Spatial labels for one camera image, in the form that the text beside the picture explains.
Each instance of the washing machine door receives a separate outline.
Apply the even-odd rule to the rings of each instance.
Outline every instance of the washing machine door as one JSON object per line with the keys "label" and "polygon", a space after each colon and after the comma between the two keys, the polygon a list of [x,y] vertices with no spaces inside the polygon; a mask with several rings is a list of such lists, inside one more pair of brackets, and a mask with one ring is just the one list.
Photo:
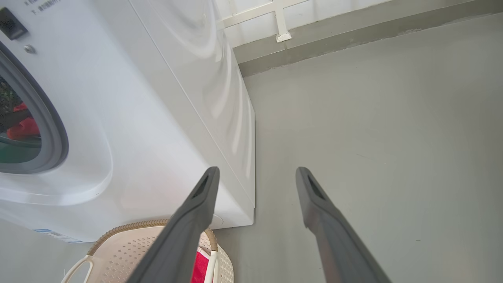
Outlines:
{"label": "washing machine door", "polygon": [[58,166],[68,138],[37,82],[0,43],[0,172],[28,174]]}

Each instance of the blue and white sticker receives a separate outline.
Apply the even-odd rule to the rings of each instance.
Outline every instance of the blue and white sticker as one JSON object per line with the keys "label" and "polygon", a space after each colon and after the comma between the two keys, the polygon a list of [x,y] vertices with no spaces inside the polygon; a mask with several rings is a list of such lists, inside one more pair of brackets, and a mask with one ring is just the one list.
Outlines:
{"label": "blue and white sticker", "polygon": [[65,236],[63,234],[60,234],[58,232],[54,232],[53,230],[49,230],[49,229],[34,229],[33,231],[38,232],[38,233],[43,233],[45,235],[49,235],[52,238],[56,238],[58,240],[66,242],[66,243],[81,243],[82,242],[80,240],[70,238],[69,236]]}

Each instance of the white metal railing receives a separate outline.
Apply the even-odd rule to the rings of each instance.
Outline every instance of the white metal railing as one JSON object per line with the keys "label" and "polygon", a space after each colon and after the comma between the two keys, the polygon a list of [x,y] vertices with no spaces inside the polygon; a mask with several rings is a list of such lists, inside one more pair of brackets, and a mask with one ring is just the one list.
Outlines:
{"label": "white metal railing", "polygon": [[265,3],[263,5],[224,18],[222,20],[222,23],[224,27],[228,28],[233,25],[251,20],[253,18],[274,12],[276,16],[276,24],[278,24],[278,34],[276,35],[276,41],[282,42],[292,38],[288,30],[286,29],[285,14],[283,13],[283,9],[306,1],[308,0],[272,0],[271,2]]}

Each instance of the front-loading washing machine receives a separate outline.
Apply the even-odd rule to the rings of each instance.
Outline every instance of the front-loading washing machine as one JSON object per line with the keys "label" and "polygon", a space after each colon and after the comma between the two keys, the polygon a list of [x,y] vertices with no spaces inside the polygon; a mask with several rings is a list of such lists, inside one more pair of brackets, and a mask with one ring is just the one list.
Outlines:
{"label": "front-loading washing machine", "polygon": [[168,218],[209,166],[251,225],[255,114],[211,0],[0,1],[0,217],[66,242]]}

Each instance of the laundry basket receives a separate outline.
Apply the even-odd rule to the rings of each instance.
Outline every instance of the laundry basket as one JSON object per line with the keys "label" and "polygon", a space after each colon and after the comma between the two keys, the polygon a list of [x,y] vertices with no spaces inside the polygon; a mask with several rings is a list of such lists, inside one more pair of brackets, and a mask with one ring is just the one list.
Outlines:
{"label": "laundry basket", "polygon": [[[91,247],[88,254],[68,271],[61,283],[68,283],[77,269],[86,262],[90,267],[84,283],[126,282],[167,222],[168,220],[142,221],[108,231]],[[201,233],[199,247],[211,255],[205,283],[211,283],[212,279],[213,283],[233,283],[232,263],[217,244],[210,229]]]}

